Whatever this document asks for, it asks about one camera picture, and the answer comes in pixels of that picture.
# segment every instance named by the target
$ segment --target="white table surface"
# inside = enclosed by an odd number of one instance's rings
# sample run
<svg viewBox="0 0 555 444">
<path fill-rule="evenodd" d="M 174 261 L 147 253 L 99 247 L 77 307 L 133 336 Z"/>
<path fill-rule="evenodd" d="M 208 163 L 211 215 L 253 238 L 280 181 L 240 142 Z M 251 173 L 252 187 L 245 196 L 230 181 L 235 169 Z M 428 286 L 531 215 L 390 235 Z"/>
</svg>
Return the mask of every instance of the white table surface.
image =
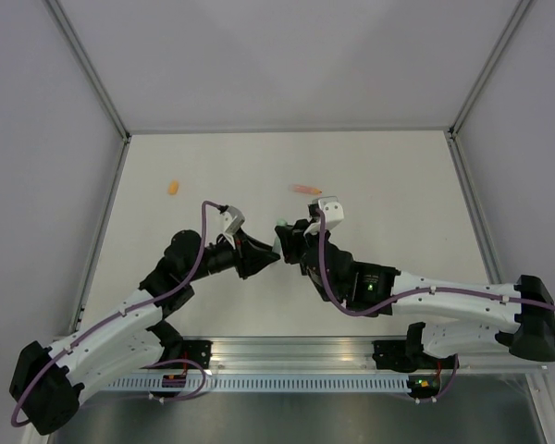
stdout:
<svg viewBox="0 0 555 444">
<path fill-rule="evenodd" d="M 170 196 L 173 179 L 179 192 Z M 356 260 L 487 282 L 442 131 L 142 135 L 131 139 L 82 324 L 127 298 L 176 232 L 200 230 L 203 200 L 239 207 L 243 229 L 273 243 L 278 218 L 308 216 L 312 197 L 288 191 L 291 183 L 339 197 L 346 218 L 331 240 Z M 219 219 L 208 215 L 213 241 Z M 168 318 L 184 336 L 400 335 L 439 320 L 345 316 L 281 261 L 246 281 L 228 270 L 193 287 Z"/>
</svg>

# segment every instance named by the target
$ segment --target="white wall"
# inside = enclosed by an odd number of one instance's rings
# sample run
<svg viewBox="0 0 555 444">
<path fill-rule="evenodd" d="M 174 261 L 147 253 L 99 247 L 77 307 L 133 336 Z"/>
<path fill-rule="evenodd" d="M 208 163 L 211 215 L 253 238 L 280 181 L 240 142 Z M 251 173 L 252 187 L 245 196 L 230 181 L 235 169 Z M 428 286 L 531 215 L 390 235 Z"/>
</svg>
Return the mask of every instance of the white wall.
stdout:
<svg viewBox="0 0 555 444">
<path fill-rule="evenodd" d="M 62 333 L 120 139 L 41 0 L 0 0 L 0 443 L 19 350 Z"/>
<path fill-rule="evenodd" d="M 449 127 L 516 0 L 62 0 L 130 131 Z"/>
<path fill-rule="evenodd" d="M 505 276 L 537 274 L 555 299 L 555 0 L 536 2 L 460 137 Z"/>
</svg>

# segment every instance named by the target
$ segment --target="orange object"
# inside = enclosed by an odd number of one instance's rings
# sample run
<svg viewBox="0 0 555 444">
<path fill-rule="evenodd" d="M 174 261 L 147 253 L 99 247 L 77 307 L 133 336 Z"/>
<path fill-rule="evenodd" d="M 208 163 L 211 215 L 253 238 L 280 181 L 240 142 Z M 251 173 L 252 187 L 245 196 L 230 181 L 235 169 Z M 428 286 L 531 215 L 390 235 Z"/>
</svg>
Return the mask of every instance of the orange object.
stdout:
<svg viewBox="0 0 555 444">
<path fill-rule="evenodd" d="M 177 191 L 179 191 L 179 182 L 176 180 L 172 180 L 168 185 L 168 193 L 171 196 L 174 196 L 175 194 L 177 194 Z"/>
<path fill-rule="evenodd" d="M 307 187 L 306 185 L 290 185 L 288 190 L 292 192 L 300 192 L 302 194 L 312 194 L 314 196 L 318 194 L 322 194 L 323 192 L 320 191 L 318 188 L 315 187 Z"/>
</svg>

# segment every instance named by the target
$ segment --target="gray wall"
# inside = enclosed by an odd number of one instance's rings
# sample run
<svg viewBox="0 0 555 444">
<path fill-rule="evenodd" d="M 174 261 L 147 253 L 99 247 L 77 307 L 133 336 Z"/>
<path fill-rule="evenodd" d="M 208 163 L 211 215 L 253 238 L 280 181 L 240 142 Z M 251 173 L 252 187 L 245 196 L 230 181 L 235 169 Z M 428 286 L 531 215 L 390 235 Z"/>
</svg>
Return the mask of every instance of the gray wall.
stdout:
<svg viewBox="0 0 555 444">
<path fill-rule="evenodd" d="M 21 347 L 64 331 L 115 167 L 109 125 L 40 0 L 0 0 L 0 443 Z"/>
<path fill-rule="evenodd" d="M 517 0 L 61 0 L 130 131 L 448 127 Z"/>
<path fill-rule="evenodd" d="M 536 2 L 460 136 L 505 276 L 538 274 L 555 299 L 555 0 Z"/>
</svg>

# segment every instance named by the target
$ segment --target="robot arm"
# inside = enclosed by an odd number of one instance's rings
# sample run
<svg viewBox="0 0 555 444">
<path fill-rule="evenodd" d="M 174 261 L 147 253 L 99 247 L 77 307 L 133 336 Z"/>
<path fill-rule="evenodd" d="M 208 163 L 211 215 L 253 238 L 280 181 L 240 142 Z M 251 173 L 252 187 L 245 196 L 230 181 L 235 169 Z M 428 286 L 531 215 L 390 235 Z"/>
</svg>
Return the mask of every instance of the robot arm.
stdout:
<svg viewBox="0 0 555 444">
<path fill-rule="evenodd" d="M 249 278 L 276 262 L 272 247 L 248 236 L 241 228 L 244 216 L 232 206 L 220 207 L 223 232 L 216 244 L 203 250 L 202 261 L 191 281 L 234 268 L 242 279 Z M 183 356 L 183 340 L 165 319 L 193 295 L 191 285 L 174 291 L 195 265 L 202 239 L 195 231 L 177 233 L 140 287 L 104 320 L 83 327 L 47 347 L 34 341 L 18 358 L 10 394 L 19 401 L 38 373 L 59 354 L 35 384 L 22 410 L 42 435 L 63 426 L 94 393 L 121 376 L 148 364 Z M 137 309 L 130 307 L 142 305 Z M 111 315 L 119 314 L 106 321 Z M 77 338 L 98 328 L 80 344 Z"/>
<path fill-rule="evenodd" d="M 382 368 L 406 372 L 408 368 L 419 368 L 420 364 L 416 363 L 427 361 L 427 357 L 439 360 L 460 352 L 492 352 L 506 348 L 510 354 L 523 359 L 555 361 L 554 312 L 523 304 L 526 300 L 553 304 L 538 277 L 521 276 L 515 285 L 465 285 L 412 275 L 390 266 L 358 262 L 351 253 L 329 242 L 330 230 L 344 217 L 337 198 L 314 200 L 309 205 L 309 214 L 310 219 L 276 227 L 276 233 L 286 263 L 300 265 L 302 274 L 311 279 L 323 301 L 332 301 L 347 315 L 418 314 L 457 319 L 442 325 L 411 325 L 402 350 L 397 347 L 395 351 L 387 349 L 384 353 L 375 353 L 377 365 L 377 358 L 390 362 L 394 353 L 402 355 L 398 361 L 403 364 L 397 368 L 394 364 Z M 327 231 L 324 271 L 335 301 L 328 294 L 321 274 L 320 216 L 325 219 Z"/>
</svg>

